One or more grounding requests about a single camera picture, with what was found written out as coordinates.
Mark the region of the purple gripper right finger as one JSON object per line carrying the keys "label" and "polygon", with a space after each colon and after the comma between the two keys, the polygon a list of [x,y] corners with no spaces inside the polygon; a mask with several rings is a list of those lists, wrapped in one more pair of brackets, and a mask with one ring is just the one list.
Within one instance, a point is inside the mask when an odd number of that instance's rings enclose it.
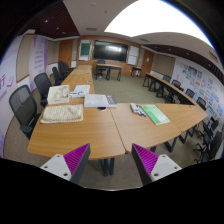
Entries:
{"label": "purple gripper right finger", "polygon": [[143,185],[181,170],[181,167],[167,155],[156,155],[137,144],[132,144],[132,156]]}

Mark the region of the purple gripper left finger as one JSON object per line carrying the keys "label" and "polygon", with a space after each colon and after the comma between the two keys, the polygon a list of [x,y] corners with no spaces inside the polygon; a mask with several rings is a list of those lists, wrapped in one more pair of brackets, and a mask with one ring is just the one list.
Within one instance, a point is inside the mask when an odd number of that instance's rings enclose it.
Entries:
{"label": "purple gripper left finger", "polygon": [[69,153],[56,154],[41,169],[72,183],[78,184],[90,156],[90,144],[80,146]]}

